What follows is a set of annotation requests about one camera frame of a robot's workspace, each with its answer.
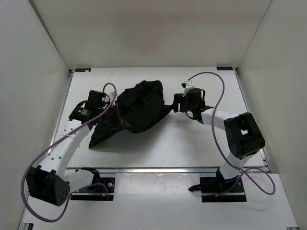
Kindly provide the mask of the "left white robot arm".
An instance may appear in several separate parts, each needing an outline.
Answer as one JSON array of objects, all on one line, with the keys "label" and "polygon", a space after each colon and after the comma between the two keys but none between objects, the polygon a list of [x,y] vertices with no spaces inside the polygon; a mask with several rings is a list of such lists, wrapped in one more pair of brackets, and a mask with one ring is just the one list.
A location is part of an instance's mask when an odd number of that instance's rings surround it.
[{"label": "left white robot arm", "polygon": [[83,187],[94,191],[100,186],[96,169],[82,167],[66,174],[67,166],[82,140],[98,123],[97,116],[114,101],[116,94],[91,90],[86,101],[76,105],[62,133],[64,138],[51,152],[26,174],[31,197],[61,206],[73,193]]}]

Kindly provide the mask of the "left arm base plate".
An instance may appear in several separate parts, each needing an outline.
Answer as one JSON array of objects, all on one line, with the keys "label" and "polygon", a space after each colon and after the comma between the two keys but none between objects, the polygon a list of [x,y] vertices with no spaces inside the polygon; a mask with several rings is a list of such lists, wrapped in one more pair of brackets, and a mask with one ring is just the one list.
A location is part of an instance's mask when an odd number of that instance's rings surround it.
[{"label": "left arm base plate", "polygon": [[101,177],[102,185],[95,185],[89,188],[82,188],[71,195],[74,201],[113,201],[115,192],[115,177]]}]

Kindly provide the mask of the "black pleated skirt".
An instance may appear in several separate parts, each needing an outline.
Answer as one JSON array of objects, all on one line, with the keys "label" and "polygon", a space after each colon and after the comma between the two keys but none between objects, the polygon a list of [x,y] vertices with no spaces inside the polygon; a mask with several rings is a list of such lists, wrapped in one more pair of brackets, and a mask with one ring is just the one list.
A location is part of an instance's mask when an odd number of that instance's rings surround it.
[{"label": "black pleated skirt", "polygon": [[172,105],[165,104],[162,83],[159,80],[143,80],[135,87],[125,89],[115,104],[99,118],[88,148],[122,130],[134,134],[145,132],[164,119],[172,109]]}]

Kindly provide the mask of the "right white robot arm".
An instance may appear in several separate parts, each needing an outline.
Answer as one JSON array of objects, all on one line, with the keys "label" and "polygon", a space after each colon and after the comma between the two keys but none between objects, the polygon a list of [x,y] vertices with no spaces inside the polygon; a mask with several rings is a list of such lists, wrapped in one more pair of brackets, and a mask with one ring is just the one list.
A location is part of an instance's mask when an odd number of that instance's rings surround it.
[{"label": "right white robot arm", "polygon": [[238,115],[215,111],[205,104],[202,89],[190,89],[186,94],[176,93],[173,110],[186,114],[190,112],[190,119],[225,131],[230,153],[217,170],[215,179],[215,187],[221,192],[232,187],[232,181],[239,176],[246,162],[265,146],[264,137],[251,113]]}]

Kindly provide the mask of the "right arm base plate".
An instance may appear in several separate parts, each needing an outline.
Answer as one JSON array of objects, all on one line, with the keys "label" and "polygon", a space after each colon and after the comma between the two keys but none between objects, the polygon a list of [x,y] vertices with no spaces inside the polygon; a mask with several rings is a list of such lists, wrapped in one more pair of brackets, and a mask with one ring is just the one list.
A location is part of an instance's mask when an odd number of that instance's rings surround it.
[{"label": "right arm base plate", "polygon": [[247,202],[242,179],[222,181],[217,176],[200,176],[200,182],[188,189],[190,192],[201,192],[203,203]]}]

